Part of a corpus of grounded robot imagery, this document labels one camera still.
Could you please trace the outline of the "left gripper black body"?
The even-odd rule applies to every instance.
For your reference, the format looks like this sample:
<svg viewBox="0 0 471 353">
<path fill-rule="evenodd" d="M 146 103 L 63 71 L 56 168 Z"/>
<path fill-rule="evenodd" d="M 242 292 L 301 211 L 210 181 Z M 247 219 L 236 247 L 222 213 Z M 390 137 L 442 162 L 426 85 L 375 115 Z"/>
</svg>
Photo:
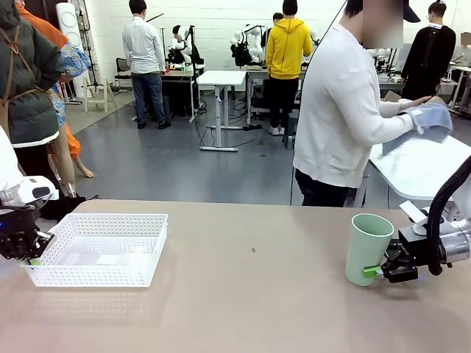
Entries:
<svg viewBox="0 0 471 353">
<path fill-rule="evenodd" d="M 31 210 L 1 210 L 1 238 L 11 238 L 38 230 Z"/>
</svg>

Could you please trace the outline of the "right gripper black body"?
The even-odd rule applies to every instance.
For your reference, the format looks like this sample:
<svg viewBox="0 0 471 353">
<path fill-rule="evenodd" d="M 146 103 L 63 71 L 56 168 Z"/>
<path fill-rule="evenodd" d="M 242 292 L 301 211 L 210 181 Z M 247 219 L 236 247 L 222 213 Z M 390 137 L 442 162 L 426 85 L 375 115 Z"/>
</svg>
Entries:
<svg viewBox="0 0 471 353">
<path fill-rule="evenodd" d="M 425 225 L 425 235 L 418 235 L 413 227 L 400 228 L 398 235 L 415 266 L 441 266 L 440 226 L 437 226 L 434 232 L 435 239 L 438 241 L 435 249 L 432 249 L 430 245 L 431 237 L 428 236 L 428 225 Z"/>
</svg>

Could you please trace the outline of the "person's left hand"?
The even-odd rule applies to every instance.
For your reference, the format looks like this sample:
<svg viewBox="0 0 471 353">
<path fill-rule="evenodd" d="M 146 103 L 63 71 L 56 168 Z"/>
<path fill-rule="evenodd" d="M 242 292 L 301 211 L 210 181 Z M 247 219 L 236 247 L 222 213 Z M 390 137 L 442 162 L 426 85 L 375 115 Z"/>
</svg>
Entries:
<svg viewBox="0 0 471 353">
<path fill-rule="evenodd" d="M 422 97 L 422 98 L 417 99 L 417 100 L 408 101 L 408 102 L 402 103 L 401 108 L 402 109 L 408 109 L 408 108 L 411 108 L 411 107 L 418 107 L 421 104 L 424 104 L 424 103 L 428 102 L 431 98 L 432 98 L 432 96 L 425 96 L 425 97 Z"/>
</svg>

